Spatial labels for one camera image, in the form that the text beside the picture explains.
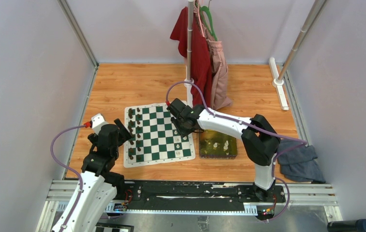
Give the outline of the green white chess board mat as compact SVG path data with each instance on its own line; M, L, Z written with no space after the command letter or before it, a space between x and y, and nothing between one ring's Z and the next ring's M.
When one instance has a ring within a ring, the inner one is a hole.
M178 134L171 122L166 103L129 106L124 110L124 125L132 138L124 147L125 168L193 160L196 157L193 135L187 140Z

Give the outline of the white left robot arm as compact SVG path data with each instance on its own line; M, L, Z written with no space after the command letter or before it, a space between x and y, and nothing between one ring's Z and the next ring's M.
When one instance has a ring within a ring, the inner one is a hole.
M81 172L63 164L54 154L54 137L50 145L50 153L54 161L78 177L78 182L67 207L53 232L91 232L95 229L110 201L125 196L125 177L112 172L115 161L119 157L118 149L132 138L132 134L120 119L114 123L107 122L101 114L81 125L92 128L88 136L91 143L88 155L83 160Z

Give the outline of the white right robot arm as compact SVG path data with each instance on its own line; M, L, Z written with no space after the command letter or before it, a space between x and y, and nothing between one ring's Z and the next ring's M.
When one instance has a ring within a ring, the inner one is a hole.
M171 121L181 136L195 131L217 131L243 142L247 157L255 164L255 198L266 202L273 196L274 156L280 143L278 134L262 115L234 117L203 105L190 107L180 99L167 102Z

